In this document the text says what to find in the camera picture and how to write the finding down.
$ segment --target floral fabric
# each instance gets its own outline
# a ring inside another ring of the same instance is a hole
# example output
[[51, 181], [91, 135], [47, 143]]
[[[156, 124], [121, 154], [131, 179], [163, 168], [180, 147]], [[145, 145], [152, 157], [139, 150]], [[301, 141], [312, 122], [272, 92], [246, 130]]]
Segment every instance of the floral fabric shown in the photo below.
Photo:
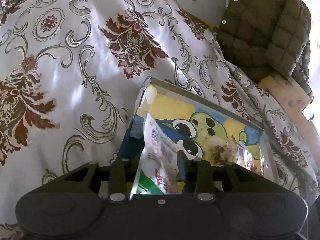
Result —
[[9, 1], [0, 14], [1, 239], [20, 238], [14, 208], [25, 193], [83, 163], [114, 161], [148, 76], [270, 129], [281, 185], [308, 203], [317, 197], [319, 172], [286, 113], [175, 0]]

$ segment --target colorful floral fabric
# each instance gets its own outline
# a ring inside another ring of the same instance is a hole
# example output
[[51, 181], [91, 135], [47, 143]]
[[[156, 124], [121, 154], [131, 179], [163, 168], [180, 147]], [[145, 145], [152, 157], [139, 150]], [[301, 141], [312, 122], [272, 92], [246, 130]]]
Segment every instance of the colorful floral fabric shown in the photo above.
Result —
[[278, 173], [308, 203], [317, 197], [320, 174], [281, 106], [225, 61], [215, 36], [175, 0], [16, 7], [0, 14], [1, 239], [21, 237], [14, 208], [25, 193], [89, 161], [116, 159], [148, 76], [270, 129], [282, 149], [270, 153], [271, 179]]

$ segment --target white and green package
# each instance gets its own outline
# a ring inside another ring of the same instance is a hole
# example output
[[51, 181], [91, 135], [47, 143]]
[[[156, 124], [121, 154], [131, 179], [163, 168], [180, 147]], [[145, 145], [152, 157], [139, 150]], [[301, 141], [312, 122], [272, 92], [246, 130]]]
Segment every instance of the white and green package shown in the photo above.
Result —
[[145, 147], [130, 198], [134, 194], [177, 194], [176, 145], [163, 133], [149, 113], [144, 122], [143, 136]]

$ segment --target black pupil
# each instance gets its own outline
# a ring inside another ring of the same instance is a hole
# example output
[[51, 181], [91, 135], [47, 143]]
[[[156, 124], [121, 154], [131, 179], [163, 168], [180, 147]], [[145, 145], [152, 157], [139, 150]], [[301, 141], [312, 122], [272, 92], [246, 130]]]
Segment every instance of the black pupil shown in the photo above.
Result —
[[183, 140], [183, 147], [187, 153], [196, 156], [198, 153], [198, 147], [192, 140]]
[[187, 126], [184, 123], [178, 123], [175, 126], [175, 129], [177, 130], [178, 133], [180, 133], [182, 136], [190, 138], [191, 137], [191, 131], [189, 126]]
[[208, 128], [207, 131], [208, 131], [208, 134], [211, 136], [216, 134], [212, 128]]
[[196, 119], [192, 119], [193, 124], [198, 125], [198, 121]]
[[211, 118], [206, 118], [205, 119], [205, 122], [207, 123], [207, 125], [209, 126], [209, 127], [215, 127], [215, 122], [214, 122], [214, 120], [212, 120]]

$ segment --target screw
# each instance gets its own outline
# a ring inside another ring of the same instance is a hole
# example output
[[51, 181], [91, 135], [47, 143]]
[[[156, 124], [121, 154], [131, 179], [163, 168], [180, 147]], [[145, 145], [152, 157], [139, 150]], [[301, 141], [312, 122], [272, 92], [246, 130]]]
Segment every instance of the screw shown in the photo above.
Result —
[[201, 201], [210, 201], [213, 200], [213, 195], [210, 193], [200, 193], [198, 195], [198, 199], [200, 199]]
[[122, 193], [113, 193], [110, 195], [110, 199], [112, 201], [123, 201], [125, 199], [125, 195]]

